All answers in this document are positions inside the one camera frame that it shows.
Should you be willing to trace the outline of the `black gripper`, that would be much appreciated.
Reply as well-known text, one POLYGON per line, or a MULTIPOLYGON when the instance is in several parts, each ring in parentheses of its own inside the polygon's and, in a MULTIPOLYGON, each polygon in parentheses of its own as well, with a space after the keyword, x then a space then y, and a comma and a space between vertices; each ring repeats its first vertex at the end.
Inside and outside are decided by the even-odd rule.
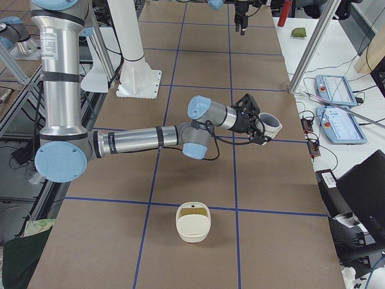
POLYGON ((234 0, 235 5, 235 31, 239 32, 241 29, 241 35, 245 35, 245 30, 248 27, 248 16, 251 1, 249 0, 234 0))
POLYGON ((236 110, 233 132, 248 133, 249 142, 257 145, 265 145, 271 141, 271 137, 265 134, 265 125, 259 115, 251 115, 243 110, 236 110))

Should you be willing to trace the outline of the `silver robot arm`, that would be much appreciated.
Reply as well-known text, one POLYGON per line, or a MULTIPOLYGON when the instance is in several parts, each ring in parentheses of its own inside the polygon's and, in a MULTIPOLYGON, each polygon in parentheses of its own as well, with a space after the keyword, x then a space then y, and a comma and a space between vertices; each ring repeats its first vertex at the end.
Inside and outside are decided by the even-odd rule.
POLYGON ((34 163, 53 182, 81 176, 87 163, 108 154, 140 152, 182 145, 184 155, 201 160, 220 127, 246 133, 264 145, 277 130, 251 95, 227 107, 197 95, 188 105, 190 122, 123 132, 87 131, 81 122, 78 38, 91 24, 90 1, 32 1, 31 18, 40 30, 46 124, 34 163))
MULTIPOLYGON (((209 0, 208 5, 214 9, 219 10, 223 5, 225 1, 223 0, 209 0)), ((240 1, 234 1, 234 8, 235 8, 235 14, 234 14, 234 23, 235 23, 235 31, 237 33, 240 33, 241 36, 245 35, 245 31, 248 27, 248 18, 250 15, 248 15, 249 8, 251 5, 253 5, 253 1, 246 1, 246 0, 240 0, 240 1)))

